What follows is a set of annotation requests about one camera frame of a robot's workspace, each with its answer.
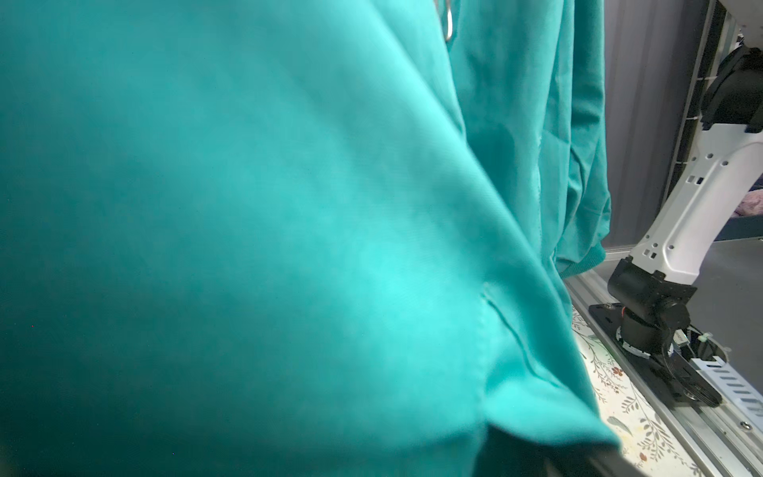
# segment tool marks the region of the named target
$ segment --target hanging garment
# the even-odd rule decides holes
[[[606,232],[601,0],[452,8],[448,51],[431,0],[4,5],[0,473],[615,443],[559,278]]]

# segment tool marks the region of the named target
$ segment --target gray wall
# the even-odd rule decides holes
[[[639,241],[657,216],[684,113],[707,0],[605,0],[606,247]]]

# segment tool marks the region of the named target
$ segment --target pink fabric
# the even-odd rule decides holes
[[[763,189],[748,192],[742,199],[742,203],[736,207],[732,217],[749,215],[763,215]]]

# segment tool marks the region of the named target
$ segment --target ribbed cuff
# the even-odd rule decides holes
[[[571,276],[587,272],[599,263],[602,263],[606,257],[607,252],[604,251],[604,247],[601,246],[601,243],[597,243],[596,246],[588,252],[588,255],[583,258],[583,260],[578,263],[571,264],[566,269],[564,269],[563,272],[560,272],[559,275],[562,277],[562,279],[567,279]]]

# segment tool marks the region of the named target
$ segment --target black mounting plate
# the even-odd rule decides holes
[[[604,333],[606,333],[612,340],[612,343],[615,343],[615,346],[620,346],[617,342],[616,333],[617,328],[619,328],[623,322],[623,305],[621,303],[591,305],[588,307],[588,311],[592,318],[598,323],[599,327],[604,330]],[[683,388],[678,383],[669,379],[667,375],[657,367],[653,360],[634,356],[626,350],[623,350],[623,355],[639,376],[646,382],[649,389],[651,389],[659,400],[668,408],[672,409],[678,402],[697,403],[696,400],[687,397]]]

